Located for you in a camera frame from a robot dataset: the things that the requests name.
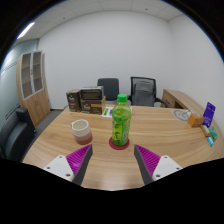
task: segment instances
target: red coaster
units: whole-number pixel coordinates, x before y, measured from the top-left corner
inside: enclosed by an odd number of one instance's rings
[[[111,148],[116,149],[116,150],[121,150],[121,149],[126,149],[129,146],[129,139],[128,142],[125,145],[119,146],[119,145],[115,145],[112,141],[112,137],[109,139],[109,145],[111,146]]]

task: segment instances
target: purple sign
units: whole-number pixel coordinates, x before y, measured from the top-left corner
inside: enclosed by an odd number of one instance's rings
[[[206,125],[209,128],[212,123],[214,113],[215,113],[215,106],[208,102],[203,115],[205,119],[202,125]]]

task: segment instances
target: bottle cap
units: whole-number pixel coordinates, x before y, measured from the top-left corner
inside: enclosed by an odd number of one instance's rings
[[[127,95],[126,94],[119,94],[117,96],[119,103],[126,103],[127,102]]]

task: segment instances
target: cabinet door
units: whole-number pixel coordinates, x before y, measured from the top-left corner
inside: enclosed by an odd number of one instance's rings
[[[32,76],[33,76],[34,92],[38,92],[43,89],[41,58],[42,58],[41,51],[33,53]]]
[[[46,98],[44,90],[37,93],[36,97],[37,97],[37,103],[40,110],[39,113],[41,114],[41,116],[45,117],[50,112],[50,109],[48,106],[48,102],[47,102],[47,98]]]
[[[32,79],[31,79],[31,53],[24,54],[21,61],[21,89],[23,100],[33,94]]]
[[[37,97],[36,95],[33,95],[29,97],[25,102],[24,102],[24,108],[27,108],[31,117],[31,120],[33,122],[33,125],[36,127],[36,125],[40,122],[42,119],[38,107],[37,107]]]

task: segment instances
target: ceiling light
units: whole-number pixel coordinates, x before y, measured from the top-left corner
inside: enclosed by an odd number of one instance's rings
[[[34,23],[30,23],[24,30],[23,32],[17,37],[17,39],[19,39],[20,37],[23,37],[26,32],[33,26]]]

